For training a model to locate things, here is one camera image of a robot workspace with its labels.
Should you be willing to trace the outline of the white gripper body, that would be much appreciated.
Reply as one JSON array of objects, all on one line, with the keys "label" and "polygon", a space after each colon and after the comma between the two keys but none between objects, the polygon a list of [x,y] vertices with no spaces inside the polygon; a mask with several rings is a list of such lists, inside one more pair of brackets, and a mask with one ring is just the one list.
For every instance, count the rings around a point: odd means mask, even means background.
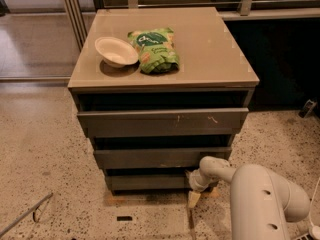
[{"label": "white gripper body", "polygon": [[194,170],[189,174],[189,185],[193,191],[203,192],[211,182],[212,179],[203,174],[200,169]]}]

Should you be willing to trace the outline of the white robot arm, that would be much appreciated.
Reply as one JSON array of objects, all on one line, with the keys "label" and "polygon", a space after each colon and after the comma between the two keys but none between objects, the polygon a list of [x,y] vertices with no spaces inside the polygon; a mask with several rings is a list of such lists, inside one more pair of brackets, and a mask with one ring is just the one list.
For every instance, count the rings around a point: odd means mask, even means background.
[{"label": "white robot arm", "polygon": [[310,212],[311,201],[302,187],[261,165],[233,168],[224,159],[205,156],[187,178],[189,208],[213,181],[230,184],[232,240],[291,240],[287,224]]}]

